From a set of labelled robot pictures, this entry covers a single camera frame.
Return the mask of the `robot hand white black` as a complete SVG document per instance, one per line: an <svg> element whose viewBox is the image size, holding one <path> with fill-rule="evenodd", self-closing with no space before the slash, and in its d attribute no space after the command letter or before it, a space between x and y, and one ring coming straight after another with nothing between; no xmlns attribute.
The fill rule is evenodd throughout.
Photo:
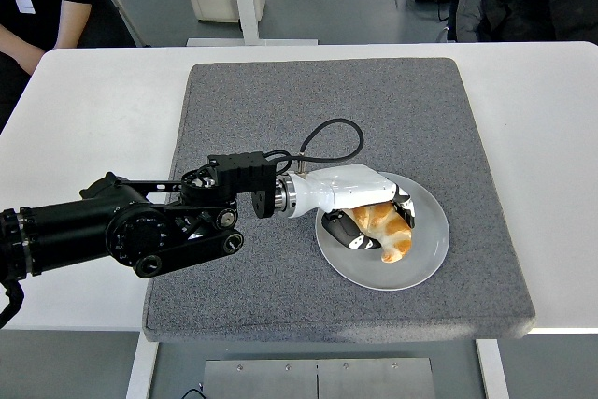
<svg viewBox="0 0 598 399"><path fill-rule="evenodd" d="M409 193L377 171L350 164L305 175L278 177L277 209L298 218L322 213L323 229L348 249L381 249L384 263L401 260L411 249L415 207Z"/></svg>

